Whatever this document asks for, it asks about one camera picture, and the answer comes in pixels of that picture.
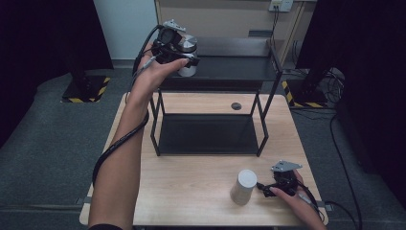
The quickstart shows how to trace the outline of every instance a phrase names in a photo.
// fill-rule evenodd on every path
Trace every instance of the white wall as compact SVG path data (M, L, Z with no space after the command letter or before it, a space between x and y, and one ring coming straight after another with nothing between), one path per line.
M154 0L94 0L112 59L134 59L157 25Z

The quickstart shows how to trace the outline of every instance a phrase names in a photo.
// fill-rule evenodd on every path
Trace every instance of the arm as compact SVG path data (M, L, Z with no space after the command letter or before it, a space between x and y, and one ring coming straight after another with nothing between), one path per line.
M140 66L152 56L147 52ZM186 65L186 59L168 64L154 61L135 81L112 143L140 124L147 114L149 99L165 77ZM140 185L141 145L144 130L139 131L101 165L93 191L89 227L109 223L131 229Z
M303 183L302 177L299 173L295 170L294 171L296 177L299 181ZM286 194L284 191L278 188L272 188L272 193L274 193L279 198L283 199L293 210L293 213L298 217L310 230L326 230L326 226L320 220L320 217L314 209L304 202L299 196L298 193L305 195L305 191L303 188L298 187L297 193L294 196L290 196Z

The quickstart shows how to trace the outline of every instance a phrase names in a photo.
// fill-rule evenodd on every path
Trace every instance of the metal bracket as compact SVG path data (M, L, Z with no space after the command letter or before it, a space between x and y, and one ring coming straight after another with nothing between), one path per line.
M322 200L316 200L316 201L317 201L317 206L319 208L325 208L326 211L328 211L328 212L334 211L334 206L332 206L331 204L325 204L325 202Z
M287 172L287 171L300 169L301 167L302 167L302 165L281 160L280 162L278 162L278 164L271 167L271 171L273 171L273 172Z
M180 32L186 31L185 27L180 27L178 24L175 23L175 21L173 19L171 21L164 22L163 26L166 28L174 29L175 31L180 31Z
M92 196L87 196L85 198L77 198L75 203L79 204L79 205L82 205L82 204L85 204L85 203L91 203L91 201L92 201Z

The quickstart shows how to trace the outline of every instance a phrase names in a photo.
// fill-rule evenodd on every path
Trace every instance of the black curtain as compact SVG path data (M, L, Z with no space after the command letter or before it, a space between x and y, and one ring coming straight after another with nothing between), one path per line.
M112 68L93 1L0 1L0 147L42 82Z
M406 208L405 12L405 1L319 0L298 67L314 68L321 52L331 51L329 67L345 76L337 112L355 154ZM326 44L330 35L336 42Z

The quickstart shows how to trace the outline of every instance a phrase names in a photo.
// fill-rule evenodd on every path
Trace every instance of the floor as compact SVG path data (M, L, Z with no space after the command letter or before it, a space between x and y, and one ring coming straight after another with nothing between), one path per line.
M288 70L292 67L291 61L284 65L284 80L303 77L302 73ZM60 96L71 79L69 75L38 87L32 107L0 149L1 229L86 229L79 223L77 200L87 194L94 163L130 83L131 69L101 72L111 77L111 81L98 103L61 103ZM331 81L324 80L321 88L325 92L331 90L330 84ZM264 90L269 90L269 85L264 85ZM336 91L333 88L328 109L291 109L321 196L323 200L340 203L358 220L350 180L361 210L363 229L405 229L405 210L379 175L363 172L340 122L331 121L334 102L338 100ZM277 93L284 95L281 86ZM355 229L350 217L337 206L328 212L328 217L328 229Z

